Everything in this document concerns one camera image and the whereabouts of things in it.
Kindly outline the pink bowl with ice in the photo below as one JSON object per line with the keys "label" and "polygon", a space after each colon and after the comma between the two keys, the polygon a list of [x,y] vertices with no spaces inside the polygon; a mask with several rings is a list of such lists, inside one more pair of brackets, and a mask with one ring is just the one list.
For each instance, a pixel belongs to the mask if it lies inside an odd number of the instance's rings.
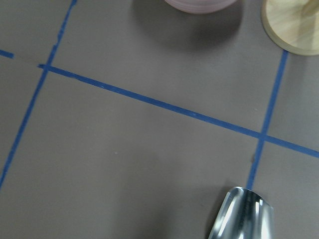
{"label": "pink bowl with ice", "polygon": [[165,0],[170,6],[192,14],[207,14],[225,9],[236,0]]}

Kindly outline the wooden stand with round base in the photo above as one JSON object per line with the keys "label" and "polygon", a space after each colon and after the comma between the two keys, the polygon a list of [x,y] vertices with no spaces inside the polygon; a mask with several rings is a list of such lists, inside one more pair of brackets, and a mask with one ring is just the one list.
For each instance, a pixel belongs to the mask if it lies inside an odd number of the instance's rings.
{"label": "wooden stand with round base", "polygon": [[319,54],[319,2],[317,0],[264,0],[263,28],[281,48],[297,55]]}

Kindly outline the steel ice scoop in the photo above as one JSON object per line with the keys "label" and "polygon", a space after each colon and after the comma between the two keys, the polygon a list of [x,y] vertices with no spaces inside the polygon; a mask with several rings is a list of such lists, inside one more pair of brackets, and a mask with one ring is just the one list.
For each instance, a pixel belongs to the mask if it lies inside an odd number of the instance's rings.
{"label": "steel ice scoop", "polygon": [[273,239],[274,209],[260,195],[231,188],[220,207],[209,239]]}

